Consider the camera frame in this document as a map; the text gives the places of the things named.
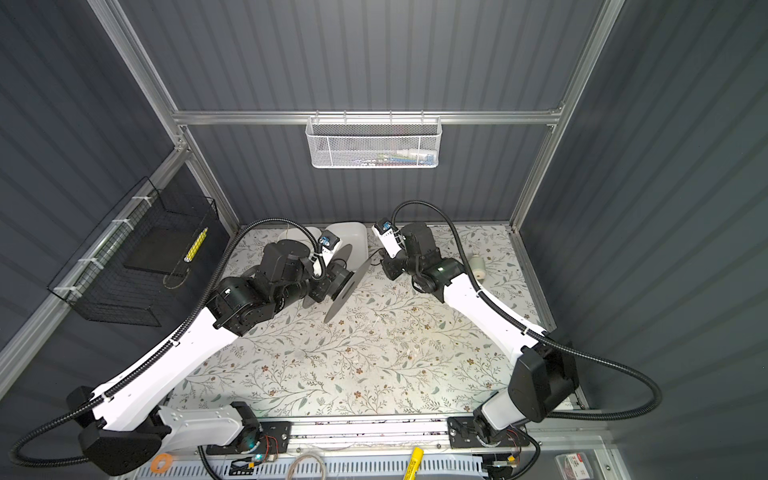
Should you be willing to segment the grey perforated cable spool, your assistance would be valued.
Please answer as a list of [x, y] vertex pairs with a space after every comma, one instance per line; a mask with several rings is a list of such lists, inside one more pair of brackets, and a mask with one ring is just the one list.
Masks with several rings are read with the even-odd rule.
[[326, 276], [318, 282], [312, 281], [308, 295], [302, 300], [301, 306], [307, 309], [330, 297], [333, 302], [324, 317], [325, 323], [329, 323], [342, 310], [371, 266], [372, 258], [369, 257], [356, 270], [352, 270], [348, 260], [353, 251], [352, 245], [342, 245], [326, 264]]

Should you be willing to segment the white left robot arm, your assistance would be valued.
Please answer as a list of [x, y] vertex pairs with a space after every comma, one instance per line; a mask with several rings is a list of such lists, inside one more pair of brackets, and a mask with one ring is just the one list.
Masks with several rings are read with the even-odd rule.
[[[265, 445], [261, 424], [242, 401], [182, 413], [162, 400], [182, 380], [221, 349], [286, 307], [311, 297], [320, 303], [339, 294], [350, 274], [343, 267], [352, 247], [330, 230], [314, 236], [295, 227], [307, 242], [282, 239], [264, 247], [261, 262], [242, 276], [223, 277], [235, 247], [257, 222], [227, 245], [191, 314], [168, 337], [112, 380], [73, 391], [69, 411], [17, 440], [12, 464], [57, 468], [92, 463], [110, 476], [127, 474], [161, 453], [207, 447], [249, 453]], [[34, 458], [23, 448], [43, 434], [76, 422], [81, 455]]]

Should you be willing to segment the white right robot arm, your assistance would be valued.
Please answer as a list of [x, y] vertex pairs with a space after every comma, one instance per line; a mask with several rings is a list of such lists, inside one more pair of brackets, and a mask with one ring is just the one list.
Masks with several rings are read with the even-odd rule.
[[[442, 255], [432, 230], [423, 222], [403, 227], [393, 217], [384, 217], [372, 228], [385, 250], [382, 267], [388, 278], [403, 274], [411, 278], [419, 293], [468, 318], [501, 350], [512, 364], [508, 386], [482, 403], [473, 413], [478, 439], [492, 443], [509, 427], [545, 419], [576, 421], [620, 421], [644, 416], [663, 399], [660, 386], [629, 366], [579, 351], [541, 326], [526, 320], [495, 297], [476, 279], [453, 222], [448, 227], [458, 255]], [[651, 392], [640, 406], [613, 412], [561, 411], [559, 405], [580, 386], [577, 362], [611, 369], [644, 384]]]

